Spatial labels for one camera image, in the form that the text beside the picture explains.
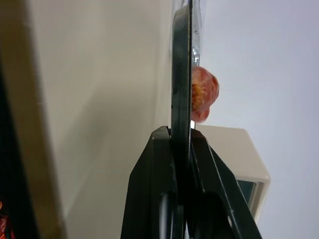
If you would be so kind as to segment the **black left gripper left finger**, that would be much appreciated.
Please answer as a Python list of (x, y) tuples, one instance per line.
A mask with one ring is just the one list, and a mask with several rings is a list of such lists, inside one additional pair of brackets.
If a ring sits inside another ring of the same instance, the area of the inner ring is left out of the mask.
[(121, 238), (182, 237), (183, 208), (177, 201), (170, 134), (166, 126), (161, 126), (151, 133), (130, 174)]

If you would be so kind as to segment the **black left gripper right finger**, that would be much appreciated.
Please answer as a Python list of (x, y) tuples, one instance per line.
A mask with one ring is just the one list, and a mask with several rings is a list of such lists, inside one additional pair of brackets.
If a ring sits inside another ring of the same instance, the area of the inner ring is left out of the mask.
[(191, 131), (192, 186), (188, 231), (192, 239), (260, 239), (234, 174), (204, 135)]

